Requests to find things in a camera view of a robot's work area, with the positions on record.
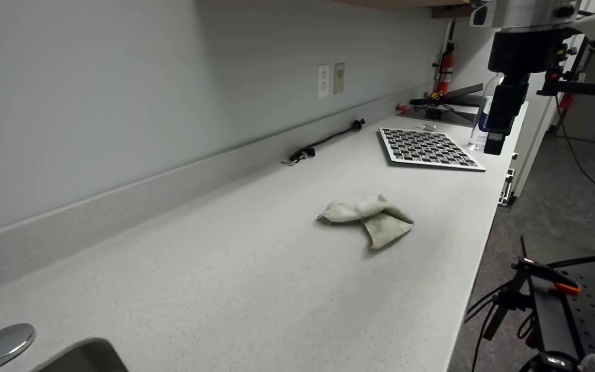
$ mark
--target gray floor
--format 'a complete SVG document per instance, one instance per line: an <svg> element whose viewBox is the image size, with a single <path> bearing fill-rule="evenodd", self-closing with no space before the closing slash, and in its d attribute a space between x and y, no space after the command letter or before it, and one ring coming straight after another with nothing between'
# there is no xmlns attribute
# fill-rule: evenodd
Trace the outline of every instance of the gray floor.
<svg viewBox="0 0 595 372"><path fill-rule="evenodd" d="M573 143L585 170L595 178L595 144ZM595 253L595 187L578 171L565 137L548 135L523 196L499 208L486 246L472 302L512 276L520 256L520 234L529 256L548 263ZM516 338L527 314L510 314L499 334L481 344L477 372L516 372L536 351ZM448 372L469 372L484 315L463 327Z"/></svg>

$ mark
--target countertop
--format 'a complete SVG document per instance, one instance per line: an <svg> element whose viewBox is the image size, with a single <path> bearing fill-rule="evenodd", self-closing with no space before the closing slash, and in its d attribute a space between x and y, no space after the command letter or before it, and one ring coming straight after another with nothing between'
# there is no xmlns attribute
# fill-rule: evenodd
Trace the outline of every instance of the countertop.
<svg viewBox="0 0 595 372"><path fill-rule="evenodd" d="M38 328L5 372L88 336L132 372L444 372L515 137L499 157L473 152L484 174L389 164L379 128L421 122L389 117L0 287L0 328ZM379 194L416 218L389 249L316 221L331 199Z"/></svg>

